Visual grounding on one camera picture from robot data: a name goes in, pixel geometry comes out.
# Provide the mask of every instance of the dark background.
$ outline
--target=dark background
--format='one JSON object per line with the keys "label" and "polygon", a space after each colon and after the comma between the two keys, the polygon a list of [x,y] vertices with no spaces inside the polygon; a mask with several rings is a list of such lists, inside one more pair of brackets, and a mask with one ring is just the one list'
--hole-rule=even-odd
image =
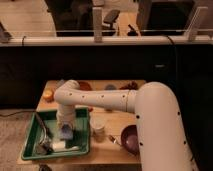
{"label": "dark background", "polygon": [[160,81],[178,97],[200,170],[212,171],[212,62],[212,45],[0,47],[0,107],[36,108],[52,79]]}

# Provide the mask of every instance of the brown object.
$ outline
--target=brown object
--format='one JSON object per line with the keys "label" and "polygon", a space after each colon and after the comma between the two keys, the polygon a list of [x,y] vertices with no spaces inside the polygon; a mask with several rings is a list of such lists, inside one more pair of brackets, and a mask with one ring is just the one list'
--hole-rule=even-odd
{"label": "brown object", "polygon": [[89,107],[88,107],[88,111],[89,111],[89,112],[92,112],[92,111],[93,111],[93,107],[92,107],[92,106],[89,106]]}
{"label": "brown object", "polygon": [[90,86],[89,83],[85,82],[85,81],[79,81],[78,82],[80,85],[80,90],[84,90],[84,91],[91,91],[92,87]]}
{"label": "brown object", "polygon": [[53,95],[54,95],[53,90],[46,89],[44,90],[42,97],[46,102],[52,102],[54,100]]}
{"label": "brown object", "polygon": [[132,81],[131,83],[126,84],[126,85],[122,86],[119,89],[120,90],[125,90],[125,89],[128,89],[128,90],[137,90],[138,89],[138,84],[135,81]]}

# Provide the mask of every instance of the green tray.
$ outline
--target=green tray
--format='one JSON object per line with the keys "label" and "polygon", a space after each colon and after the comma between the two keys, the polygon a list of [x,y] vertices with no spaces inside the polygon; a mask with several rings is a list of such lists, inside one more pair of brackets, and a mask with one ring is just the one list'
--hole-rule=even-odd
{"label": "green tray", "polygon": [[[38,112],[38,114],[53,134],[52,143],[59,142],[58,127],[56,123],[56,110],[42,111]],[[38,155],[35,152],[35,146],[38,144],[42,136],[42,129],[39,126],[34,114],[31,120],[26,142],[23,147],[21,156],[22,160],[50,159],[56,157],[71,157],[87,154],[90,147],[89,112],[87,108],[76,109],[74,138],[73,140],[66,142],[66,147],[69,148],[72,146],[79,146],[79,150],[66,151],[66,149],[63,149],[63,151],[52,152],[48,155]]]}

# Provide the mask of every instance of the brown bowl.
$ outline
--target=brown bowl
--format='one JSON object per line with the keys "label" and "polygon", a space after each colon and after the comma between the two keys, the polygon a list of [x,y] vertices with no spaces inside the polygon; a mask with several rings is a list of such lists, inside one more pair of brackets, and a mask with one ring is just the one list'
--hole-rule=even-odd
{"label": "brown bowl", "polygon": [[139,154],[138,134],[136,125],[129,125],[121,133],[121,144],[130,153]]}

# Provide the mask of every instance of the table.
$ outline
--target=table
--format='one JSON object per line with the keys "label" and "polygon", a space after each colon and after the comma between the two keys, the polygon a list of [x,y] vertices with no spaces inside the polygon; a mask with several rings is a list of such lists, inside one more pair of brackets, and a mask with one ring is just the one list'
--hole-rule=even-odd
{"label": "table", "polygon": [[138,36],[141,35],[138,26],[136,24],[137,12],[121,12],[119,14],[117,23],[119,27],[119,36],[127,36],[127,33],[130,31],[128,25],[130,24],[138,33]]}
{"label": "table", "polygon": [[[122,87],[130,83],[133,80],[90,80],[87,81],[93,90],[104,90],[107,84],[113,84],[117,88]],[[145,84],[144,80],[134,80],[138,86]],[[54,90],[58,81],[48,81],[46,89]],[[49,109],[57,109],[56,102],[46,102],[42,97],[37,106],[37,111],[44,111]],[[65,157],[54,158],[48,160],[34,160],[23,161],[21,154],[18,158],[17,164],[140,164],[140,156],[134,156],[127,152],[122,147],[113,144],[108,139],[108,135],[113,135],[118,141],[120,141],[121,131],[128,125],[135,124],[136,119],[134,114],[109,111],[103,108],[93,107],[93,111],[90,112],[90,117],[103,116],[106,118],[105,134],[99,139],[91,134],[90,152],[83,156],[77,157]]]}

